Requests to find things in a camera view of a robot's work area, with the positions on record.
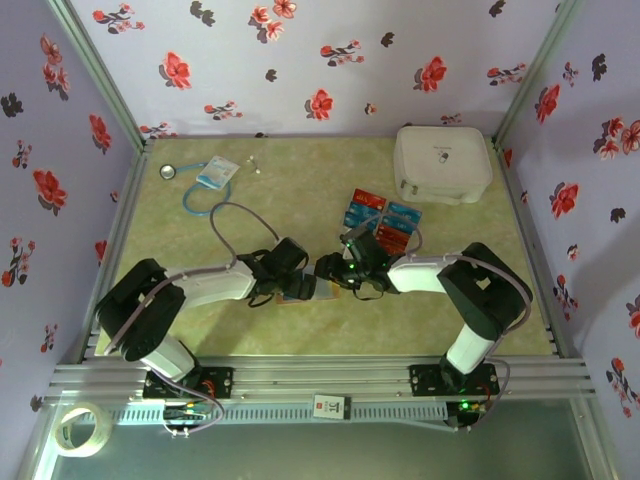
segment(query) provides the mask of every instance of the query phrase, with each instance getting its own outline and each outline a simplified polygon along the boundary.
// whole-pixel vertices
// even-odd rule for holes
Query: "tape roll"
[[[73,425],[78,417],[91,413],[95,419],[95,428],[89,439],[81,445],[75,445],[71,440]],[[53,429],[53,435],[58,446],[58,453],[63,457],[90,457],[104,447],[111,436],[113,424],[109,414],[93,403],[82,402],[73,405],[62,412]]]

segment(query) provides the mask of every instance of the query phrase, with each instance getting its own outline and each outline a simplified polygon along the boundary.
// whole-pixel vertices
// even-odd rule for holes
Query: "table surface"
[[[206,217],[188,215],[182,196],[199,170],[170,181],[161,165],[206,162],[220,155],[241,166],[232,179],[231,200],[256,211],[280,236],[302,245],[312,261],[341,251],[342,217],[355,188],[400,201],[393,176],[393,138],[163,139],[154,143],[119,265],[117,279],[143,258],[163,267],[223,264],[229,253]],[[529,285],[525,253],[497,160],[489,148],[494,179],[478,203],[411,204],[423,212],[421,254],[464,249],[483,242]],[[255,157],[261,174],[246,162]],[[206,210],[221,192],[198,189],[190,205]],[[273,237],[244,211],[224,207],[216,225],[239,253],[272,248]],[[249,308],[222,301],[181,312],[170,333],[196,355],[367,354],[441,355],[463,326],[446,295],[412,292],[362,302],[344,290],[335,300]],[[101,335],[97,352],[106,346]],[[509,335],[502,355],[551,353],[536,302],[531,319]]]

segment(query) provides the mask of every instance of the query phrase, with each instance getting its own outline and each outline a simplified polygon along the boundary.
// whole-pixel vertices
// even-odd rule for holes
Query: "small object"
[[[351,398],[333,395],[313,396],[313,416],[331,420],[349,420],[351,417]]]
[[[220,190],[240,168],[226,158],[214,156],[196,177],[198,183],[205,187]]]
[[[484,137],[469,127],[403,127],[393,165],[407,202],[474,203],[493,181]]]
[[[247,159],[247,163],[253,164],[253,171],[256,172],[258,175],[260,175],[260,169],[258,168],[258,164],[254,160],[253,155],[249,155],[249,158]]]
[[[176,176],[176,169],[173,165],[163,165],[160,167],[160,176],[165,180],[171,180]]]
[[[86,413],[93,415],[95,428],[89,438],[76,445],[71,432],[78,418]],[[65,409],[51,430],[58,454],[63,457],[90,457],[104,447],[111,436],[113,423],[111,416],[101,407],[88,402],[81,402]]]

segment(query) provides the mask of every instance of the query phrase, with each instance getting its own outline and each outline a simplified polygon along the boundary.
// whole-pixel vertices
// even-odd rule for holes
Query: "floral wallpaper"
[[[509,130],[504,160],[631,479],[640,471],[640,51],[628,39],[640,4],[585,3]]]
[[[70,3],[140,133],[159,138],[493,134],[558,0]]]
[[[4,5],[0,43],[10,65],[0,71],[0,478],[10,479],[84,320],[134,149],[46,2]]]

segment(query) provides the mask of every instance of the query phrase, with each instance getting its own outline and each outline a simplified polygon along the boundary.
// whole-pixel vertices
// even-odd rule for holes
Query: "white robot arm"
[[[198,362],[167,334],[182,309],[242,299],[256,307],[278,292],[308,300],[319,277],[351,290],[356,297],[363,283],[381,293],[446,293],[465,322],[440,362],[445,383],[458,391],[516,319],[524,312],[517,322],[521,324],[530,311],[533,296],[526,284],[482,244],[470,245],[461,255],[415,257],[388,255],[364,226],[341,240],[353,258],[337,252],[325,255],[316,263],[315,276],[298,268],[308,256],[289,238],[272,251],[239,255],[233,265],[199,269],[197,275],[174,274],[155,260],[143,260],[97,306],[98,319],[112,338],[107,353],[117,348],[125,360],[141,360],[163,376],[192,386],[199,376]],[[141,308],[140,298],[162,283],[166,285]],[[257,302],[264,297],[266,301]]]

